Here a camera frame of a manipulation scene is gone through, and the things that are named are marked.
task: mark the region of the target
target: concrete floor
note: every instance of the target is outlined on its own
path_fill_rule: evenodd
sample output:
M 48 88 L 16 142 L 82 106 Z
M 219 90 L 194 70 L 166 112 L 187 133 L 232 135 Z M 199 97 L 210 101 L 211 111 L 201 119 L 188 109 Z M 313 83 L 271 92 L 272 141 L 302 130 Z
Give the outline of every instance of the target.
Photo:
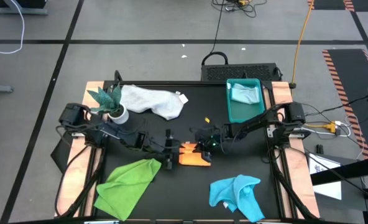
M 49 0 L 47 17 L 25 16 L 25 40 L 63 40 L 78 0 Z M 307 12 L 306 0 L 269 0 L 257 7 L 257 17 L 223 13 L 219 39 L 297 40 Z M 368 12 L 357 13 L 368 35 Z M 213 39 L 219 12 L 209 0 L 113 1 L 85 0 L 73 40 Z M 19 39 L 18 16 L 0 16 L 0 39 Z M 349 11 L 312 11 L 305 40 L 362 40 Z M 16 49 L 0 44 L 1 50 Z M 53 203 L 61 173 L 50 158 L 59 137 L 57 119 L 69 102 L 81 102 L 87 81 L 111 80 L 118 69 L 124 80 L 200 80 L 201 60 L 211 44 L 103 45 L 70 44 L 37 138 L 10 222 L 53 217 Z M 231 63 L 275 62 L 283 79 L 291 79 L 295 45 L 218 44 Z M 0 84 L 13 94 L 0 94 L 0 217 L 21 164 L 46 89 L 60 54 L 60 44 L 26 44 L 13 55 L 0 55 Z M 319 109 L 340 105 L 321 51 L 366 49 L 364 45 L 302 45 L 294 99 Z M 210 58 L 209 64 L 222 63 Z M 344 120 L 344 110 L 326 113 Z M 316 136 L 305 147 L 319 144 Z M 325 153 L 355 158 L 359 148 L 346 138 L 323 141 Z M 363 222 L 357 211 L 320 207 L 323 217 L 339 222 Z

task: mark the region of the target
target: teal bin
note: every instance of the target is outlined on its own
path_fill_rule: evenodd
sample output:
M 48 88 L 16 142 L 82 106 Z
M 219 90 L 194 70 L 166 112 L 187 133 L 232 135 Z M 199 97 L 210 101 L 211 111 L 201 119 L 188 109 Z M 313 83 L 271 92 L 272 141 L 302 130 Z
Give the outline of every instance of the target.
M 230 78 L 227 80 L 233 86 L 235 83 L 241 84 L 243 86 L 254 88 L 259 87 L 259 103 L 246 104 L 231 100 L 231 90 L 227 88 L 227 106 L 228 106 L 228 118 L 231 123 L 242 123 L 248 119 L 251 119 L 264 112 L 264 95 L 262 93 L 262 87 L 260 81 L 256 78 Z

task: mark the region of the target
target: white pot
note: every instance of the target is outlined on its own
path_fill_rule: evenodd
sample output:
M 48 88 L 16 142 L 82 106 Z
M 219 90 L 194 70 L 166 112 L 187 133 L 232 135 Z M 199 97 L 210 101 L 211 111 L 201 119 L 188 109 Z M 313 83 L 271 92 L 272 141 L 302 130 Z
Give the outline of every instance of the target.
M 126 107 L 123 105 L 121 106 L 123 107 L 123 114 L 121 114 L 119 117 L 114 118 L 108 114 L 109 118 L 116 124 L 124 124 L 129 119 L 129 112 L 127 111 Z

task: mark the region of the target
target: wooden table frame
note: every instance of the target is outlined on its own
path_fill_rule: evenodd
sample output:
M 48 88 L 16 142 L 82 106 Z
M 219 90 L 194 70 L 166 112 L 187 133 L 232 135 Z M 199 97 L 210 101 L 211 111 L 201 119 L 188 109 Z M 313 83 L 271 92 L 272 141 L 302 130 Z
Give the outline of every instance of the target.
M 86 86 L 86 91 L 83 96 L 82 104 L 89 107 L 97 107 L 98 104 L 89 95 L 87 90 L 97 91 L 98 87 L 103 87 L 104 82 L 88 82 Z M 287 82 L 272 82 L 272 93 L 274 94 L 274 100 L 276 103 L 289 103 L 292 102 L 292 96 L 290 94 L 289 85 Z M 271 107 L 270 96 L 268 90 L 264 89 L 265 104 L 267 109 Z M 74 156 L 76 156 L 84 148 L 84 137 L 79 137 L 74 139 L 72 142 L 72 147 L 68 161 L 70 161 Z M 303 141 L 301 139 L 290 139 L 290 147 L 301 150 L 304 152 Z M 304 154 L 297 152 L 296 150 L 285 150 L 285 158 L 288 167 L 288 172 L 290 176 L 290 181 L 292 183 L 292 188 L 304 203 L 304 205 L 309 209 L 309 211 L 315 215 L 319 216 L 318 206 L 316 204 L 315 194 L 313 190 L 313 185 L 311 183 L 311 177 L 308 170 L 308 165 L 306 157 Z M 60 213 L 65 212 L 73 201 L 77 198 L 83 186 L 85 184 L 86 173 L 89 166 L 91 149 L 88 148 L 86 151 L 80 155 L 75 161 L 72 162 L 71 166 L 68 168 L 65 178 L 62 183 L 60 190 L 57 209 Z M 97 149 L 95 154 L 95 159 L 93 163 L 93 171 L 98 165 L 101 150 Z M 278 166 L 282 170 L 282 161 L 278 160 Z M 293 218 L 290 208 L 290 201 L 288 194 L 281 185 L 282 192 L 282 202 L 285 216 L 287 218 Z M 86 207 L 84 211 L 84 216 L 90 216 L 93 207 L 94 197 L 96 195 L 95 184 L 90 190 L 87 199 Z M 302 218 L 301 213 L 297 210 L 297 215 Z

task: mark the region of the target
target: artificial plant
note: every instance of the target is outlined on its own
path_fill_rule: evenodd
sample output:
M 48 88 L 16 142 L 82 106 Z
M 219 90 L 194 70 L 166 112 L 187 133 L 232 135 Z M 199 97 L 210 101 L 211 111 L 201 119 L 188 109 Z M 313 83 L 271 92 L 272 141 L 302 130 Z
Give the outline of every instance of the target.
M 109 113 L 112 117 L 117 118 L 123 113 L 121 106 L 122 92 L 119 86 L 113 91 L 106 93 L 102 88 L 98 87 L 98 93 L 95 91 L 87 91 L 91 97 L 99 104 L 98 108 L 91 108 L 94 112 Z

